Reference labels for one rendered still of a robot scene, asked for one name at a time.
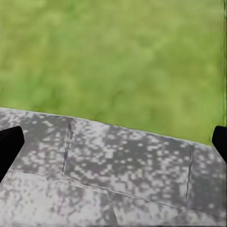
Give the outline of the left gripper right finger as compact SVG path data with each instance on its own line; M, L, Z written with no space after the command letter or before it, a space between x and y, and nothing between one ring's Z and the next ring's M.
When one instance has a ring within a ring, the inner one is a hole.
M227 127L220 125L215 127L212 143L224 161L227 163Z

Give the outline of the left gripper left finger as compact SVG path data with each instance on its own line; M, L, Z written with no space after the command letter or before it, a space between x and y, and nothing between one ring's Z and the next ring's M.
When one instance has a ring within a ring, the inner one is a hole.
M0 131L0 182L25 144L21 126Z

